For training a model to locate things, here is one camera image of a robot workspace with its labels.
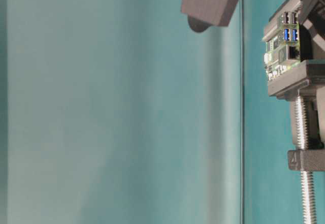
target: circuit board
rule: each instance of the circuit board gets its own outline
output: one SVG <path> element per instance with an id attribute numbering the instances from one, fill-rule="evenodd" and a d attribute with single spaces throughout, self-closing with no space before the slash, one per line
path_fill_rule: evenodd
<path id="1" fill-rule="evenodd" d="M 272 81 L 301 62 L 297 12 L 283 12 L 263 40 L 266 75 Z"/>

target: teal wall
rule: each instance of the teal wall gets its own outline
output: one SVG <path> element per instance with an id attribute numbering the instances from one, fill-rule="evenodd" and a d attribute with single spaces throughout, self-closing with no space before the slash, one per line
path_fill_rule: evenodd
<path id="1" fill-rule="evenodd" d="M 270 98 L 263 28 L 285 0 L 244 0 L 245 223 L 303 223 L 300 173 L 287 166 L 294 149 L 289 104 Z M 318 223 L 325 221 L 325 175 L 315 173 Z"/>
<path id="2" fill-rule="evenodd" d="M 239 222 L 239 9 L 180 4 L 1 1 L 1 223 Z"/>

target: metal screw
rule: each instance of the metal screw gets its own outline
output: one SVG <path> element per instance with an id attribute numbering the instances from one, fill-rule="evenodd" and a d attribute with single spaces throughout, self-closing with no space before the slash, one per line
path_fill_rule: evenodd
<path id="1" fill-rule="evenodd" d="M 298 96 L 295 101 L 295 119 L 297 128 L 297 149 L 309 149 L 308 117 L 305 100 Z M 312 172 L 301 172 L 301 192 L 304 211 L 304 224 L 316 224 L 316 206 L 314 180 Z"/>

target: blue usb port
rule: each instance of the blue usb port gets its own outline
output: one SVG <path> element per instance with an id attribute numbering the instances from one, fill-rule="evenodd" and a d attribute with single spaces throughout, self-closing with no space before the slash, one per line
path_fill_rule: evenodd
<path id="1" fill-rule="evenodd" d="M 284 30 L 284 40 L 286 40 L 286 41 L 289 41 L 290 40 L 290 32 L 289 32 L 289 29 L 288 28 L 286 28 Z"/>
<path id="2" fill-rule="evenodd" d="M 292 40 L 298 41 L 298 31 L 296 29 L 292 30 Z"/>

